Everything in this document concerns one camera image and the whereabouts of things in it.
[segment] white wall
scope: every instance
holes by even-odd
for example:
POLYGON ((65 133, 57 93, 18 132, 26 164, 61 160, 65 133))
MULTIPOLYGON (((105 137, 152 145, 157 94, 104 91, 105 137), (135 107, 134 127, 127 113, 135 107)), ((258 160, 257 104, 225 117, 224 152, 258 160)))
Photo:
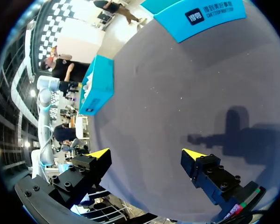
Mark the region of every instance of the white wall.
POLYGON ((105 31, 86 22, 67 18, 57 40, 59 54, 72 55, 72 61, 91 63, 101 47, 105 31))

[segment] person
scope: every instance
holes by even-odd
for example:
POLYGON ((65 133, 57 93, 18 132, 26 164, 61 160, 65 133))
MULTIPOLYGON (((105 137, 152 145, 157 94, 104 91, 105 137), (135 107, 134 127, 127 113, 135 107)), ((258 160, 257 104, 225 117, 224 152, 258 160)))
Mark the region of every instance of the person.
POLYGON ((64 152, 71 152, 72 150, 75 150, 76 154, 89 153, 88 146, 85 145, 84 142, 82 142, 80 139, 74 139, 72 142, 70 142, 69 140, 65 140, 62 142, 60 149, 64 152))
POLYGON ((53 48, 53 55, 41 62, 41 70, 51 68, 52 77, 59 78, 60 81, 79 83, 83 81, 90 64, 71 61, 71 55, 59 55, 56 48, 53 48))
POLYGON ((136 22, 142 22, 142 19, 138 19, 133 14, 131 14, 130 10, 127 8, 112 2, 112 0, 105 1, 105 0, 94 0, 94 5, 98 8, 101 8, 109 13, 118 13, 126 17, 126 20, 129 24, 131 24, 132 20, 136 22))
POLYGON ((53 135, 55 139, 59 142, 63 142, 65 140, 73 141, 76 139, 76 129, 75 128, 69 128, 69 124, 61 124, 55 127, 53 131, 53 135))

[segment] pants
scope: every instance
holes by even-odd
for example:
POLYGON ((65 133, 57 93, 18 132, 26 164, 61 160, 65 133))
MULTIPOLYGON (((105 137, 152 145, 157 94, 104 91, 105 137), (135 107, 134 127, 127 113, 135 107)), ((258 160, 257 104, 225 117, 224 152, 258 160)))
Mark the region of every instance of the pants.
POLYGON ((128 10, 127 8, 120 6, 119 9, 116 11, 116 13, 124 15, 126 17, 126 20, 130 23, 131 20, 134 21, 139 21, 138 18, 136 18, 133 14, 131 14, 130 10, 128 10))
POLYGON ((74 148, 76 145, 84 146, 84 142, 82 142, 80 139, 74 139, 70 147, 74 148))

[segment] cable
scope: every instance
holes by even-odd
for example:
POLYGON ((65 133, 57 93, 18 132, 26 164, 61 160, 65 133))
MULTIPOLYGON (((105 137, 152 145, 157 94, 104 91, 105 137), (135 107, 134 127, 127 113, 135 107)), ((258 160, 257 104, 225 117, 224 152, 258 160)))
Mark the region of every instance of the cable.
MULTIPOLYGON (((50 130, 51 135, 50 135, 49 139, 46 141, 46 143, 43 145, 43 147, 42 147, 42 149, 41 149, 41 151, 40 151, 40 153, 39 153, 39 164, 40 164, 40 166, 42 166, 42 167, 43 167, 42 160, 41 160, 41 158, 42 158, 42 153, 43 153, 43 151, 44 151, 46 145, 51 141, 52 136, 53 136, 53 132, 52 132, 50 126, 44 125, 44 127, 48 128, 48 129, 50 130)), ((45 176, 46 181, 49 182, 49 180, 47 179, 47 176, 46 176, 46 172, 45 172, 45 170, 44 170, 43 168, 42 168, 42 173, 43 173, 43 175, 45 176)))
POLYGON ((256 214, 266 214, 267 213, 267 210, 257 210, 257 211, 250 211, 250 212, 247 212, 245 214, 242 214, 242 215, 237 215, 231 219, 226 219, 226 220, 222 220, 220 223, 218 224, 228 224, 228 223, 232 223, 238 219, 241 219, 241 218, 244 218, 244 217, 247 217, 247 216, 250 216, 250 215, 256 215, 256 214))

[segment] screw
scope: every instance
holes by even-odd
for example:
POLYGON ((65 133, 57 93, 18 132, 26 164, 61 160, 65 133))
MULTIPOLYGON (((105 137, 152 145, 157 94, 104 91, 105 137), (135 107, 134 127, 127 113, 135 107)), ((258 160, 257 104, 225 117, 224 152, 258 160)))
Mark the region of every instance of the screw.
POLYGON ((52 178, 54 183, 59 183, 59 177, 57 175, 53 175, 52 178))
POLYGON ((30 191, 28 191, 28 190, 25 191, 25 196, 26 197, 30 197, 31 195, 32 195, 32 193, 30 191))
POLYGON ((83 169, 83 168, 79 169, 79 172, 80 172, 81 175, 85 175, 86 174, 86 170, 83 169))
POLYGON ((69 165, 69 169, 70 169, 70 171, 75 171, 76 170, 74 165, 69 165))
POLYGON ((39 187, 37 185, 33 186, 33 190, 34 191, 38 191, 39 190, 39 187))
POLYGON ((65 186, 65 188, 68 190, 68 191, 70 191, 71 189, 72 189, 72 185, 71 185, 71 182, 65 182, 64 183, 64 186, 65 186))
POLYGON ((221 189, 224 189, 224 188, 227 188, 227 187, 228 187, 228 184, 226 182, 221 184, 221 189))

